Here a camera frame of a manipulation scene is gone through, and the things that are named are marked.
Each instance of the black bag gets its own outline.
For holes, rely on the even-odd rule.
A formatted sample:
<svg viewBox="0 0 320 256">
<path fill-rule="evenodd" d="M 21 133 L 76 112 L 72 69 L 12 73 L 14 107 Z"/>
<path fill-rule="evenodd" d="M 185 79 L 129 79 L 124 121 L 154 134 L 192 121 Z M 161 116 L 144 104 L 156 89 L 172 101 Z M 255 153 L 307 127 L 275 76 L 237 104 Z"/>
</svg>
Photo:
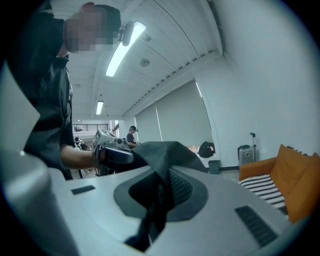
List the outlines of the black bag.
<svg viewBox="0 0 320 256">
<path fill-rule="evenodd" d="M 209 158 L 212 157 L 216 153 L 215 144 L 212 142 L 204 142 L 199 148 L 199 156 L 202 158 Z"/>
</svg>

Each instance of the ceiling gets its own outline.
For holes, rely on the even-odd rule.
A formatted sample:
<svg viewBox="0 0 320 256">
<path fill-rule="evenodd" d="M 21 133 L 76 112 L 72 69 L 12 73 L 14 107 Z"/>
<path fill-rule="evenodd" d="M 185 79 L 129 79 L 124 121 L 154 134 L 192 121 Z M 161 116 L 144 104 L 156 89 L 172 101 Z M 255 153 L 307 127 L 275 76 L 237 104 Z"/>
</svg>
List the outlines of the ceiling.
<svg viewBox="0 0 320 256">
<path fill-rule="evenodd" d="M 67 19 L 88 0 L 51 0 L 57 19 Z M 146 30 L 132 45 L 113 77 L 106 76 L 117 48 L 70 54 L 67 64 L 73 87 L 74 121 L 121 119 L 143 97 L 166 78 L 191 62 L 217 50 L 212 12 L 206 0 L 96 0 L 116 7 L 122 23 L 140 21 Z M 150 64 L 142 67 L 140 61 Z M 99 100 L 104 101 L 96 116 Z"/>
</svg>

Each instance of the black and white striped fabric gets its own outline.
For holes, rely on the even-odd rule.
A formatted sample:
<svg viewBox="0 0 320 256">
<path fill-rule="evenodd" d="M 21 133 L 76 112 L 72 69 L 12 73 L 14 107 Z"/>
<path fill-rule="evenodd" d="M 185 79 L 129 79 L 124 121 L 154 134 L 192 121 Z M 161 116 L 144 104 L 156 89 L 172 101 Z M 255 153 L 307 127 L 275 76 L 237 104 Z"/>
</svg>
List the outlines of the black and white striped fabric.
<svg viewBox="0 0 320 256">
<path fill-rule="evenodd" d="M 309 157 L 309 155 L 308 154 L 306 154 L 306 153 L 304 153 L 304 152 L 302 152 L 302 151 L 300 151 L 299 149 L 295 149 L 294 147 L 292 147 L 292 146 L 286 146 L 287 148 L 289 148 L 289 149 L 292 149 L 292 150 L 294 150 L 294 151 L 297 151 L 297 152 L 299 152 L 300 154 L 302 154 L 302 155 L 305 155 L 305 156 L 308 156 Z"/>
<path fill-rule="evenodd" d="M 239 181 L 239 184 L 266 200 L 273 207 L 288 217 L 285 198 L 276 187 L 269 174 L 262 174 Z"/>
</svg>

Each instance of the black railing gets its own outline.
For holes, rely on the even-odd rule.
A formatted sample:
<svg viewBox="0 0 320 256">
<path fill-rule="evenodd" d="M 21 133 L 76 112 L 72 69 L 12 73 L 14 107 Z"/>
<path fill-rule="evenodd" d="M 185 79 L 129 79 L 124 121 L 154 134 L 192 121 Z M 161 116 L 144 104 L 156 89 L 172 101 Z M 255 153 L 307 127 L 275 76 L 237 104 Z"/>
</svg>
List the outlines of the black railing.
<svg viewBox="0 0 320 256">
<path fill-rule="evenodd" d="M 98 129 L 108 130 L 108 124 L 73 124 L 72 129 L 74 132 L 94 132 Z"/>
</svg>

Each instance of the light fixture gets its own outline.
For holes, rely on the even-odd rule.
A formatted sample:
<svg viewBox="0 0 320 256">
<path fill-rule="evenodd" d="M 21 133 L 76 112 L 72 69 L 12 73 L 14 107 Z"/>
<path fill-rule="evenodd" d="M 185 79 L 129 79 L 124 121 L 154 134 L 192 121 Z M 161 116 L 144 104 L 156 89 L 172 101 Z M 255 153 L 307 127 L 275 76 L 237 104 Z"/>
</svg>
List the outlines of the light fixture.
<svg viewBox="0 0 320 256">
<path fill-rule="evenodd" d="M 198 91 L 199 91 L 200 96 L 201 96 L 201 98 L 202 98 L 202 95 L 201 95 L 201 92 L 200 92 L 200 89 L 199 89 L 199 86 L 198 86 L 197 82 L 195 82 L 195 84 L 196 84 L 196 87 L 198 88 Z"/>
<path fill-rule="evenodd" d="M 121 61 L 123 60 L 123 58 L 125 57 L 125 55 L 129 51 L 130 47 L 134 44 L 134 42 L 138 39 L 138 37 L 142 34 L 142 32 L 146 30 L 146 28 L 147 27 L 139 21 L 136 21 L 134 23 L 134 28 L 132 31 L 129 45 L 123 46 L 122 43 L 120 43 L 118 45 L 118 47 L 116 48 L 116 50 L 110 60 L 108 68 L 106 69 L 106 72 L 105 72 L 106 76 L 113 77 L 115 75 Z"/>
<path fill-rule="evenodd" d="M 103 105 L 104 105 L 104 102 L 102 100 L 99 100 L 98 105 L 96 106 L 96 113 L 95 113 L 96 115 L 100 115 Z"/>
</svg>

